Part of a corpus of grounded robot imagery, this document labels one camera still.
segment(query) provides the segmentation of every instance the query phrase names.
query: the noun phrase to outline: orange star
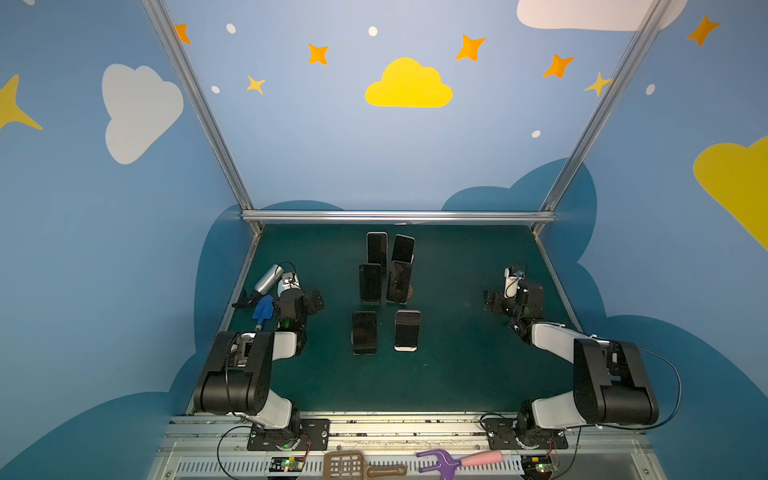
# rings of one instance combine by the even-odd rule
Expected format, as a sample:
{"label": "orange star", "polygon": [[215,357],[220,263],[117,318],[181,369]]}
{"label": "orange star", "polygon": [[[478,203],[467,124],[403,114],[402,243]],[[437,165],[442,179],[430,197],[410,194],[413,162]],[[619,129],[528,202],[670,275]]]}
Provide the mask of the orange star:
{"label": "orange star", "polygon": [[549,75],[557,75],[560,78],[563,78],[563,74],[565,73],[565,67],[568,66],[571,61],[576,57],[570,57],[570,58],[560,58],[557,55],[555,55],[552,58],[552,66],[544,73],[544,77],[548,77]]}
{"label": "orange star", "polygon": [[704,43],[704,40],[707,39],[707,35],[709,35],[711,31],[719,26],[719,23],[710,22],[710,19],[705,15],[699,24],[699,28],[694,30],[694,33],[688,35],[687,40],[695,40],[696,43],[701,46],[701,44]]}
{"label": "orange star", "polygon": [[181,25],[174,25],[176,27],[176,33],[179,34],[179,40],[183,41],[184,43],[191,44],[190,38],[187,37],[187,24],[183,23]]}
{"label": "orange star", "polygon": [[327,50],[328,50],[328,47],[316,47],[315,45],[312,45],[310,43],[310,52],[312,53],[310,55],[310,63],[315,63],[316,61],[318,61],[323,65],[328,65],[328,63],[326,62]]}
{"label": "orange star", "polygon": [[482,42],[484,41],[484,38],[472,40],[470,37],[464,35],[464,45],[462,45],[462,50],[458,53],[456,60],[461,60],[462,58],[470,58],[474,61],[477,61],[478,48],[480,48],[480,45],[482,45]]}

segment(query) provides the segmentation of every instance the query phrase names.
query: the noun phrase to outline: metal vent grille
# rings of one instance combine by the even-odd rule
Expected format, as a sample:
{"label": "metal vent grille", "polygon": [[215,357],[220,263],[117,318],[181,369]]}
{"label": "metal vent grille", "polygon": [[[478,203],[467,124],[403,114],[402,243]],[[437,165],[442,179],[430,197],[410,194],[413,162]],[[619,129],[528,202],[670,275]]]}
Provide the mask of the metal vent grille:
{"label": "metal vent grille", "polygon": [[[414,455],[370,455],[366,461],[371,466],[383,467],[391,465],[407,465],[408,476],[418,475],[419,468],[434,465],[436,460],[418,458]],[[270,477],[296,476],[296,473],[268,472],[269,461],[246,460],[243,457],[222,457],[221,463],[231,475],[243,480],[249,478],[264,478],[269,473]],[[456,475],[521,475],[520,457],[516,455],[504,455],[504,461],[493,465],[480,465],[472,467],[460,467]],[[311,458],[306,463],[302,476],[323,476],[323,458]],[[186,457],[181,460],[176,470],[175,478],[203,479],[203,478],[227,478],[221,471],[218,461],[210,457]]]}
{"label": "metal vent grille", "polygon": [[[366,456],[366,461],[372,467],[389,467],[392,465],[407,465],[409,475],[414,472],[418,472],[419,468],[429,467],[437,463],[434,459],[422,459],[413,456],[387,456],[379,457],[377,455]],[[480,465],[472,467],[459,467],[456,470],[456,475],[504,475],[504,474],[517,474],[523,473],[522,465],[520,465],[520,457],[516,455],[505,455],[504,461],[501,463],[494,463],[492,465]]]}

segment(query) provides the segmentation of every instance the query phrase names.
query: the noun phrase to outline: black mounting plate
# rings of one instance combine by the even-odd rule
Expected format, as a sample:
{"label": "black mounting plate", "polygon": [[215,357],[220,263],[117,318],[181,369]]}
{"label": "black mounting plate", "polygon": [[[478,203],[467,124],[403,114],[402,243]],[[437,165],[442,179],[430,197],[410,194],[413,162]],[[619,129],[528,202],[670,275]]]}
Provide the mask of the black mounting plate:
{"label": "black mounting plate", "polygon": [[[516,420],[491,418],[483,419],[482,422],[488,430],[486,437],[488,438],[488,447],[491,450],[523,450],[515,438]],[[565,439],[565,435],[559,435],[562,431],[544,430],[544,432],[549,432],[550,435],[543,438],[537,449],[549,449],[548,439],[554,442],[554,446],[558,450],[568,448],[568,440]]]}
{"label": "black mounting plate", "polygon": [[[328,428],[331,421],[328,419],[301,419],[299,422],[299,442],[290,450],[290,452],[300,452],[304,455],[306,451],[306,438],[312,440],[311,451],[325,451],[328,449]],[[283,445],[277,445],[276,441],[282,444],[280,437],[270,434],[269,430],[260,428],[260,425],[253,424],[248,436],[247,449],[251,452],[285,452]]]}

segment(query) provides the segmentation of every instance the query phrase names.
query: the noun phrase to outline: cable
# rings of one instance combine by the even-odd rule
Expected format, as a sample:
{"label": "cable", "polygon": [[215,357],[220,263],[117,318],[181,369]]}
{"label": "cable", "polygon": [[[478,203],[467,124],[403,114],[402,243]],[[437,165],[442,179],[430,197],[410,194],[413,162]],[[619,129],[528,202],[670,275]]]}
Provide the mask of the cable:
{"label": "cable", "polygon": [[240,480],[240,479],[230,475],[229,472],[227,472],[227,470],[224,468],[224,465],[221,463],[221,457],[219,456],[219,449],[221,449],[221,441],[224,440],[224,437],[226,437],[229,432],[232,432],[235,429],[249,429],[249,428],[250,427],[248,425],[238,425],[236,427],[232,427],[231,429],[227,430],[224,433],[224,435],[221,436],[221,438],[219,439],[219,445],[216,445],[216,460],[219,461],[219,468],[221,468],[221,471],[224,472],[224,474],[227,477],[232,478],[233,480]]}
{"label": "cable", "polygon": [[232,345],[235,344],[238,336],[240,336],[240,334],[235,332],[232,341],[230,341],[230,345],[227,347],[227,356],[224,357],[224,386],[227,391],[227,406],[230,407],[228,413],[232,413],[233,415],[234,409],[232,408],[232,399],[230,398],[230,357],[232,356]]}
{"label": "cable", "polygon": [[574,462],[576,461],[576,454],[578,453],[578,442],[581,440],[581,427],[578,428],[578,435],[576,435],[576,447],[574,449],[574,456],[571,458],[571,464],[563,470],[563,472],[560,475],[557,475],[556,477],[550,477],[549,480],[555,480],[556,478],[560,478],[561,476],[568,473],[568,470],[571,469],[572,466],[574,466]]}
{"label": "cable", "polygon": [[611,427],[612,429],[633,430],[633,431],[653,430],[661,427],[662,425],[666,425],[672,418],[674,418],[675,415],[677,415],[677,410],[680,408],[680,399],[683,397],[683,381],[680,379],[680,372],[677,371],[677,367],[675,367],[675,365],[673,365],[672,362],[665,359],[663,356],[658,355],[657,353],[653,353],[650,350],[646,350],[641,346],[637,346],[637,348],[640,350],[643,350],[645,353],[650,353],[651,355],[657,357],[658,359],[662,359],[663,361],[668,363],[669,366],[672,367],[672,370],[674,370],[674,374],[677,376],[677,403],[674,406],[674,410],[667,417],[666,420],[664,420],[661,423],[657,423],[656,425],[651,425],[650,427],[621,427],[619,425],[602,424],[603,427]]}
{"label": "cable", "polygon": [[312,439],[306,433],[299,435],[299,438],[301,437],[306,437],[306,452],[304,452],[304,456],[301,459],[302,462],[306,462],[306,457],[310,454],[310,449],[312,448]]}
{"label": "cable", "polygon": [[495,435],[498,435],[498,432],[494,432],[494,431],[493,431],[493,430],[491,430],[489,427],[486,427],[486,426],[485,426],[485,423],[483,423],[483,420],[485,419],[485,417],[488,417],[488,416],[491,416],[491,415],[493,415],[493,416],[497,416],[497,417],[499,417],[500,419],[512,420],[512,419],[510,419],[510,418],[508,418],[508,417],[505,417],[505,416],[503,416],[501,413],[496,413],[496,412],[486,412],[486,413],[483,413],[482,415],[480,415],[480,419],[479,419],[479,422],[480,422],[480,428],[481,428],[481,429],[483,429],[483,430],[485,430],[485,431],[486,431],[486,432],[488,432],[488,433],[493,433],[493,434],[495,434]]}
{"label": "cable", "polygon": [[289,261],[280,262],[280,263],[277,264],[277,266],[283,265],[284,263],[290,264],[291,268],[293,268],[293,272],[296,273],[296,265],[293,265],[293,263],[291,263]]}
{"label": "cable", "polygon": [[[527,270],[528,270],[528,264],[526,263],[526,264],[525,264],[525,271],[527,271]],[[514,282],[512,282],[512,283],[510,283],[510,284],[509,284],[509,286],[508,286],[507,288],[505,288],[505,289],[504,289],[504,297],[505,297],[505,298],[509,298],[509,295],[508,295],[508,291],[509,291],[509,289],[510,289],[510,288],[512,288],[513,286],[519,286],[519,285],[520,285],[520,282],[521,282],[522,280],[525,280],[525,271],[524,271],[523,269],[521,269],[521,268],[519,268],[519,267],[518,267],[518,269],[517,269],[517,270],[515,270],[514,272],[510,272],[510,274],[511,274],[511,275],[512,275],[514,278],[516,278],[517,280],[515,280],[515,281],[514,281]]]}

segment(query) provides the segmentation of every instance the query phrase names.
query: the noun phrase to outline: white cloud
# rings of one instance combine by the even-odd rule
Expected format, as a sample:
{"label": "white cloud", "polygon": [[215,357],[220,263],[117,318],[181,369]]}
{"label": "white cloud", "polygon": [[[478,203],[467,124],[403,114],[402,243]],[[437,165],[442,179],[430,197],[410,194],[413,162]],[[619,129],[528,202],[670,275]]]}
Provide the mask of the white cloud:
{"label": "white cloud", "polygon": [[107,125],[107,149],[120,164],[135,162],[174,124],[184,109],[176,84],[163,81],[149,67],[107,67],[101,79]]}
{"label": "white cloud", "polygon": [[[688,0],[672,0],[661,27],[683,11]],[[635,31],[653,0],[520,0],[518,18],[532,28]]]}

